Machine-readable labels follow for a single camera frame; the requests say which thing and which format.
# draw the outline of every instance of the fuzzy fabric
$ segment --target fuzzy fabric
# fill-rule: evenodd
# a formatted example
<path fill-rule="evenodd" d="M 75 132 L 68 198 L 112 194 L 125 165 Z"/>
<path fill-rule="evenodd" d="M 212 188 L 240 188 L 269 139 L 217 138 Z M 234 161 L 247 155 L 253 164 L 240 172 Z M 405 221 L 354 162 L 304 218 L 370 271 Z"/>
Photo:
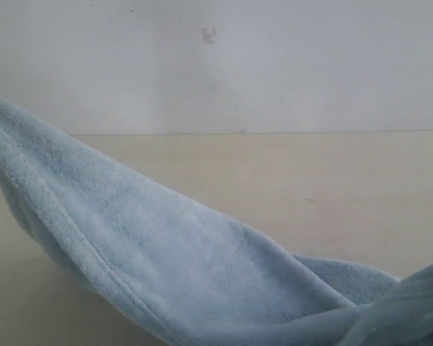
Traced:
<path fill-rule="evenodd" d="M 48 256 L 169 345 L 433 345 L 433 265 L 292 256 L 2 98 L 0 185 Z"/>

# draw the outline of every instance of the light blue towel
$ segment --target light blue towel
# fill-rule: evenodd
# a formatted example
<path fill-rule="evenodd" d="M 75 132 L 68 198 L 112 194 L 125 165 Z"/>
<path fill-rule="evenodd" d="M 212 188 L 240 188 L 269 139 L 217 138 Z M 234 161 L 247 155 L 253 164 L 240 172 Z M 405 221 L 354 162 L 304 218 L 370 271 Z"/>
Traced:
<path fill-rule="evenodd" d="M 433 265 L 292 256 L 1 98 L 0 185 L 56 263 L 169 345 L 433 345 Z"/>

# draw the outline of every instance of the beige floor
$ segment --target beige floor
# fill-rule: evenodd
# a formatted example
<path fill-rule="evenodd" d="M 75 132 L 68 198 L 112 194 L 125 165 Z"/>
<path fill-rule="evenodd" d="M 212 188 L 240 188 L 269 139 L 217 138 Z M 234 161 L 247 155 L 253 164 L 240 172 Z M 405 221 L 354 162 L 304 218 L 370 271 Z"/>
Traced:
<path fill-rule="evenodd" d="M 405 276 L 433 262 L 433 133 L 83 141 L 292 252 Z M 0 193 L 0 345 L 161 345 L 77 287 Z"/>

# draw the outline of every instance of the small wall mark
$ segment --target small wall mark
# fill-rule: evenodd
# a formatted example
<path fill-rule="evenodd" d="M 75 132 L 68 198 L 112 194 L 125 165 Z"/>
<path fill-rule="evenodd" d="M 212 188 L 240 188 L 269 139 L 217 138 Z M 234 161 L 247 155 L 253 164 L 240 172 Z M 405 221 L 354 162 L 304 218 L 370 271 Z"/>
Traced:
<path fill-rule="evenodd" d="M 217 34 L 217 31 L 213 28 L 210 29 L 202 29 L 202 40 L 206 44 L 214 44 L 215 43 L 215 35 Z"/>

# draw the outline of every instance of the white wall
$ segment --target white wall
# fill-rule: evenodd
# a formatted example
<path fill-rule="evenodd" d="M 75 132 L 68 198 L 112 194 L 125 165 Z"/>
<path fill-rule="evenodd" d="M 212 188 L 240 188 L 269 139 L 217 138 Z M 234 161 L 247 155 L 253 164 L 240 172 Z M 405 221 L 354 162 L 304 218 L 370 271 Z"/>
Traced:
<path fill-rule="evenodd" d="M 0 0 L 0 94 L 73 134 L 433 130 L 433 0 Z"/>

